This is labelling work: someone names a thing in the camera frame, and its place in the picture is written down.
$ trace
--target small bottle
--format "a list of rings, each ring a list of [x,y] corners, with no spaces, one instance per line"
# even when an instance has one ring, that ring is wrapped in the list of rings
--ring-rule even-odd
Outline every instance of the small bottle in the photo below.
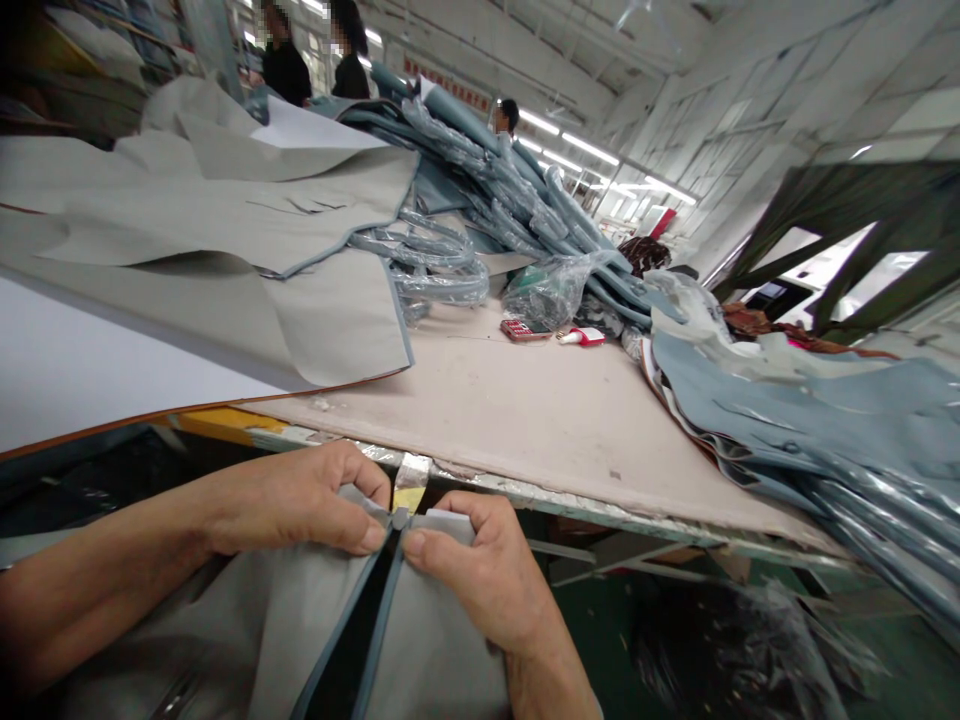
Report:
[[[606,336],[596,328],[574,328],[560,338],[561,345],[577,344],[583,347],[603,345],[606,341]]]

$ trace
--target red banner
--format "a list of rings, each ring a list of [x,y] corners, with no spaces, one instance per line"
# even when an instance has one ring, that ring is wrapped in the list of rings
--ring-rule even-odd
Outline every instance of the red banner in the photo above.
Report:
[[[424,67],[419,63],[419,61],[411,60],[406,55],[403,56],[403,72],[405,75],[410,76],[423,75],[427,80],[432,83],[436,83],[457,98],[460,102],[474,107],[481,112],[486,113],[490,110],[491,99],[484,93],[480,92],[479,90],[464,87],[460,83],[451,80],[443,73]]]

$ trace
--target black clothing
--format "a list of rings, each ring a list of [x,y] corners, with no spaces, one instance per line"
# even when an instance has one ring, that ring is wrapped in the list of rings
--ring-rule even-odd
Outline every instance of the black clothing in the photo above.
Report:
[[[267,45],[263,54],[263,81],[291,105],[303,107],[303,101],[313,95],[310,71],[300,53],[289,40],[280,47]]]
[[[351,100],[370,99],[367,74],[363,71],[363,65],[360,64],[360,58],[356,53],[350,53],[340,61],[334,77],[336,84],[333,86],[331,95]]]

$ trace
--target sleeve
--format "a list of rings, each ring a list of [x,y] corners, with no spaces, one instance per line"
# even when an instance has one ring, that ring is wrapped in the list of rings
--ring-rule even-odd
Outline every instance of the sleeve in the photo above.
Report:
[[[309,100],[313,97],[313,87],[310,85],[310,68],[307,67],[307,63],[299,54],[297,58],[300,60],[296,69],[297,95],[302,97],[303,100]]]
[[[344,68],[342,81],[342,97],[352,98],[354,100],[367,100],[370,98],[370,87],[367,85],[367,74],[363,71],[363,65],[359,60],[350,63],[349,68]]]

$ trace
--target hand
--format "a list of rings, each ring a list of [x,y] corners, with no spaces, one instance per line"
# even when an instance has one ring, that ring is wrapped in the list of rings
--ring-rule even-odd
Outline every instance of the hand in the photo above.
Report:
[[[337,497],[350,483],[381,507],[390,502],[390,480],[346,440],[234,465],[167,496],[173,507],[203,513],[199,524],[221,555],[307,541],[369,555],[386,533],[363,508]]]
[[[407,533],[403,551],[418,570],[437,577],[460,599],[474,625],[504,652],[532,656],[559,631],[563,617],[503,497],[454,491],[437,508],[470,516],[473,547],[445,533]]]

